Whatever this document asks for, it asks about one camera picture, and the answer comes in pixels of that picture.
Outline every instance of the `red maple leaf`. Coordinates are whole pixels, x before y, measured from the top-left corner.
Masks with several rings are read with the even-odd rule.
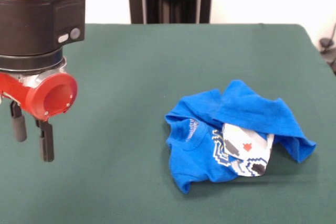
[[[243,146],[244,146],[244,149],[247,151],[247,152],[249,152],[251,149],[252,149],[252,146],[251,146],[252,144],[243,144]]]

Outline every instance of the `blue shirt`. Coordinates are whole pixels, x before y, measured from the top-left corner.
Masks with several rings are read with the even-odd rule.
[[[165,119],[171,126],[166,141],[171,174],[185,194],[191,182],[226,182],[239,176],[233,164],[242,161],[225,151],[225,123],[256,131],[264,139],[274,134],[273,144],[280,143],[299,163],[316,147],[283,100],[262,98],[240,80],[232,81],[223,94],[216,89],[183,97]],[[262,175],[260,162],[254,158],[244,162],[246,171]]]

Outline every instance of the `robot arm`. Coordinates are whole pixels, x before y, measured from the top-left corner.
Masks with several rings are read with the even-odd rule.
[[[66,113],[77,83],[66,72],[64,45],[85,35],[85,0],[0,0],[0,102],[11,99],[14,135],[26,139],[22,110],[41,129],[44,161],[54,160],[52,116]]]

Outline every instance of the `green tablecloth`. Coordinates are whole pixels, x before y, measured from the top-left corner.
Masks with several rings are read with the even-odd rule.
[[[17,143],[0,106],[1,224],[336,223],[336,79],[300,26],[88,25],[65,54],[79,97],[51,120],[53,163],[40,160],[34,120]],[[277,146],[264,176],[182,195],[164,115],[233,79],[281,97],[316,151],[297,164]]]

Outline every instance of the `red cylindrical part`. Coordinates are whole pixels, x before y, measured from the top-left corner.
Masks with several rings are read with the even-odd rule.
[[[0,95],[15,100],[35,118],[47,121],[69,110],[77,97],[77,83],[71,75],[57,73],[47,77],[38,87],[31,88],[0,73]]]

